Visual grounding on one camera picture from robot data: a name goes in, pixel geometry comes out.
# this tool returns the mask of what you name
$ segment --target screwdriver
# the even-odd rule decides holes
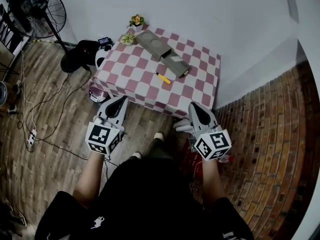
[[[168,85],[171,84],[171,81],[167,78],[165,78],[162,74],[159,74],[158,72],[154,71],[152,68],[150,68],[158,77],[160,77],[163,81],[165,81]]]

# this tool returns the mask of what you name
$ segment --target fan pole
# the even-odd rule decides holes
[[[53,34],[55,35],[56,39],[58,40],[58,42],[60,43],[60,45],[62,46],[62,48],[64,49],[65,53],[68,53],[68,49],[65,46],[64,42],[62,42],[60,36],[58,35],[55,27],[52,25],[48,15],[46,13],[43,14],[43,17],[45,18],[46,22],[48,23],[50,29],[52,30]]]

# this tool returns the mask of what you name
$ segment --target white marker cube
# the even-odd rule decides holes
[[[231,139],[226,129],[201,134],[194,147],[204,160],[218,159],[231,148]]]
[[[86,132],[85,142],[90,150],[104,155],[110,155],[120,142],[120,130],[90,122]]]

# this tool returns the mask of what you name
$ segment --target black t-shirt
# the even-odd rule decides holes
[[[43,215],[36,240],[114,239],[124,236],[203,236],[253,239],[227,198],[210,214],[195,201],[177,165],[169,159],[122,163],[88,210],[60,191]]]

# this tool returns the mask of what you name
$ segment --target fan base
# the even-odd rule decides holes
[[[76,71],[81,67],[81,62],[79,61],[79,57],[77,58],[76,49],[69,50],[65,55],[63,55],[60,66],[62,71],[66,73],[71,73]]]

